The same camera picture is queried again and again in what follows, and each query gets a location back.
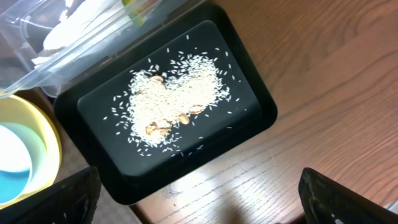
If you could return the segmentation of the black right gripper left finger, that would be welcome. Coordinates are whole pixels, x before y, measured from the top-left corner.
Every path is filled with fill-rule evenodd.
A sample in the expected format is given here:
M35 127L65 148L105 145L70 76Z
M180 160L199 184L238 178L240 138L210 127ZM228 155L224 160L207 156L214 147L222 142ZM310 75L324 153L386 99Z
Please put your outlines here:
M1 224L90 224L101 192L100 175L89 166L1 210Z

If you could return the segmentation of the yellow round plate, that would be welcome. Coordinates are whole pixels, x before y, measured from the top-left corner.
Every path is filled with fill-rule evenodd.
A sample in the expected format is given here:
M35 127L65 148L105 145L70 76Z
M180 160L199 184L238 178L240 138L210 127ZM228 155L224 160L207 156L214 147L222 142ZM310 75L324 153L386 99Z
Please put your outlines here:
M39 190L22 194L14 201L1 205L1 208L6 208L50 187L55 182L62 160L62 148L60 136L50 118L39 107L19 96L12 95L1 99L1 123L18 123L32 129L43 140L47 151L47 183Z

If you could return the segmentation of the light blue bowl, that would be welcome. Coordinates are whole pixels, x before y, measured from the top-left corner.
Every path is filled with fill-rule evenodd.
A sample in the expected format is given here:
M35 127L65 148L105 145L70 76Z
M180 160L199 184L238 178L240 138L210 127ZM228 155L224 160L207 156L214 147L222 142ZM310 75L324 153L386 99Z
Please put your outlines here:
M1 205L47 183L47 151L39 135L18 123L1 123Z

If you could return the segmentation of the white napkin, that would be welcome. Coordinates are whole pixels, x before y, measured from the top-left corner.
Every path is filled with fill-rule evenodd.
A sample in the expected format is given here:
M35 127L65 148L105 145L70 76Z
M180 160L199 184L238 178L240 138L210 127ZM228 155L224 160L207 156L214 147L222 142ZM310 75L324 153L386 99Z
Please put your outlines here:
M121 0L83 1L72 15L50 31L43 42L43 50L32 62L36 67L45 63L120 10L125 11Z

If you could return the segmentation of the green yellow snack wrapper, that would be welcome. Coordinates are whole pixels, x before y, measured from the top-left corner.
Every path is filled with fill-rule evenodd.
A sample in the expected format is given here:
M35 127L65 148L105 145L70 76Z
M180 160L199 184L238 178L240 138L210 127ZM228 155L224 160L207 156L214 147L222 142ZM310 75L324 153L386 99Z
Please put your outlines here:
M128 12L130 20L136 25L143 25L144 16L141 15L150 5L152 1L148 0L121 0L124 8Z

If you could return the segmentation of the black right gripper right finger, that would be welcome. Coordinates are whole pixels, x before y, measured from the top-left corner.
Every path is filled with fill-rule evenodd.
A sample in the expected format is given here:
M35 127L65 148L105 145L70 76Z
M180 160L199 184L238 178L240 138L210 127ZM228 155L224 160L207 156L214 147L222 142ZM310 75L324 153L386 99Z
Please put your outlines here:
M397 223L397 214L306 167L298 193L307 223Z

